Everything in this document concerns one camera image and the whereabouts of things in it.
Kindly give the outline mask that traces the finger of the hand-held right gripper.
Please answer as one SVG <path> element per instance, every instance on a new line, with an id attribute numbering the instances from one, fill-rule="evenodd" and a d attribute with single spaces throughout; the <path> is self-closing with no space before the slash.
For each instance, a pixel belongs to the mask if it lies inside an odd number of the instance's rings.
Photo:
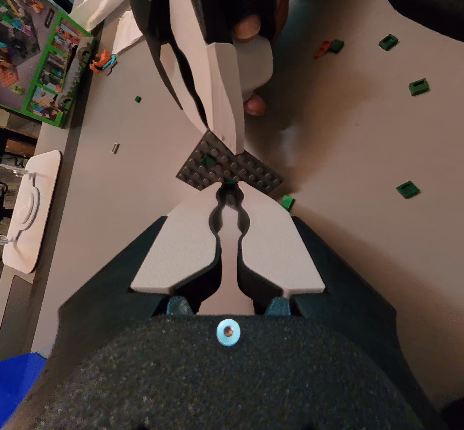
<path id="1" fill-rule="evenodd" d="M 181 68 L 171 44 L 166 43 L 161 45 L 160 62 L 174 89 L 183 112 L 199 131 L 206 131 L 207 126 L 202 121 L 194 98 L 189 93 L 188 88 L 183 80 L 181 75 Z"/>
<path id="2" fill-rule="evenodd" d="M 233 154 L 240 154 L 245 141 L 245 100 L 240 90 L 236 51 L 227 51 L 225 47 L 224 44 L 207 47 L 207 75 L 199 81 L 209 83 L 200 90 L 202 101 L 209 104 L 207 110 L 198 111 L 207 131 L 213 132 Z"/>

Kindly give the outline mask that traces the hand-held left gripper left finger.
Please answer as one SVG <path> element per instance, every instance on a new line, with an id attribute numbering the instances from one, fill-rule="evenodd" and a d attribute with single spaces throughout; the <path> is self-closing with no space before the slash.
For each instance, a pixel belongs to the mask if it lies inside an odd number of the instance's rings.
<path id="1" fill-rule="evenodd" d="M 216 182 L 177 205 L 161 226 L 130 288 L 140 293 L 174 293 L 208 270 L 221 249 L 222 202 Z"/>

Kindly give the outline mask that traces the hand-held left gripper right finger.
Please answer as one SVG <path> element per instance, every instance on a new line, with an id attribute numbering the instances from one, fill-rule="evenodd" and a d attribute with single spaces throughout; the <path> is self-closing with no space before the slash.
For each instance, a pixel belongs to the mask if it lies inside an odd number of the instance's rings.
<path id="1" fill-rule="evenodd" d="M 326 286 L 291 214 L 249 184 L 238 186 L 249 221 L 241 241 L 245 267 L 281 289 L 282 295 L 324 292 Z"/>

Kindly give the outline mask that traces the grey lego baseplate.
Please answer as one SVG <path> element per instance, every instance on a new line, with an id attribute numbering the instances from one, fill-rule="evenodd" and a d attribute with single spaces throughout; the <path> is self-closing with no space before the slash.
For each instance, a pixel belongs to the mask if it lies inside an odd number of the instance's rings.
<path id="1" fill-rule="evenodd" d="M 209 154 L 217 163 L 206 169 L 201 159 Z M 268 195 L 283 183 L 283 178 L 271 167 L 244 150 L 233 154 L 211 131 L 207 131 L 177 173 L 177 178 L 197 190 L 203 190 L 213 183 L 227 180 L 245 182 Z"/>

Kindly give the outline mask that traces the orange teal lego figure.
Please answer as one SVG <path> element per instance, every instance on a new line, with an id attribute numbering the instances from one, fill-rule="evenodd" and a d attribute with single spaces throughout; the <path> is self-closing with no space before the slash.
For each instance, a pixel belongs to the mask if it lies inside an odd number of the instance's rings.
<path id="1" fill-rule="evenodd" d="M 110 75 L 117 64 L 117 55 L 104 49 L 101 54 L 96 54 L 89 64 L 89 68 L 96 74 Z"/>

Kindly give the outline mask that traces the lego set box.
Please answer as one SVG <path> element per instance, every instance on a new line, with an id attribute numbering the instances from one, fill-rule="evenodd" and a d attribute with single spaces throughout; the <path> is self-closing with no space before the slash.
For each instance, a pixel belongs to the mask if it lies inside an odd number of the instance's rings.
<path id="1" fill-rule="evenodd" d="M 61 127 L 95 37 L 48 0 L 0 0 L 0 107 Z"/>

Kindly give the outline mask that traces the flat white paper bag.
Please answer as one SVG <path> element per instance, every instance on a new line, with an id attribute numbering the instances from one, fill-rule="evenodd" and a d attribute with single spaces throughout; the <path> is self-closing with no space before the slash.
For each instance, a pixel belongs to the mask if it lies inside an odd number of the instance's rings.
<path id="1" fill-rule="evenodd" d="M 137 25 L 133 11 L 125 11 L 119 18 L 116 28 L 112 48 L 113 55 L 121 54 L 125 49 L 130 48 L 143 38 L 143 33 Z"/>

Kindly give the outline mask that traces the crumpled white paper bag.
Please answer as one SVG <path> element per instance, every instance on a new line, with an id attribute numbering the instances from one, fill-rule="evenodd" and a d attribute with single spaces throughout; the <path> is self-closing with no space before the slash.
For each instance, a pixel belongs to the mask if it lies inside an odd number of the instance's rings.
<path id="1" fill-rule="evenodd" d="M 86 31 L 93 30 L 124 0 L 74 0 L 69 17 Z"/>

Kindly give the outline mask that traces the white stand base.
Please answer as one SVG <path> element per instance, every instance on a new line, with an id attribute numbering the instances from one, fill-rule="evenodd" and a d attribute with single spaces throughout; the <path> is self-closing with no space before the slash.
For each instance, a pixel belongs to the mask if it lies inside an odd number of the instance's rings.
<path id="1" fill-rule="evenodd" d="M 37 265 L 62 155 L 59 150 L 31 157 L 25 168 L 1 164 L 22 176 L 6 236 L 1 236 L 6 266 L 25 274 Z"/>

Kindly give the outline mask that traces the blue plastic bin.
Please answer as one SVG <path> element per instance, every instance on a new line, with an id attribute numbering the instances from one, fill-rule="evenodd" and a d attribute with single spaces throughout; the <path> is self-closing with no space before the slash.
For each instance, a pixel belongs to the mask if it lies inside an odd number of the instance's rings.
<path id="1" fill-rule="evenodd" d="M 46 359 L 32 352 L 0 362 L 0 426 L 8 421 L 32 388 Z"/>

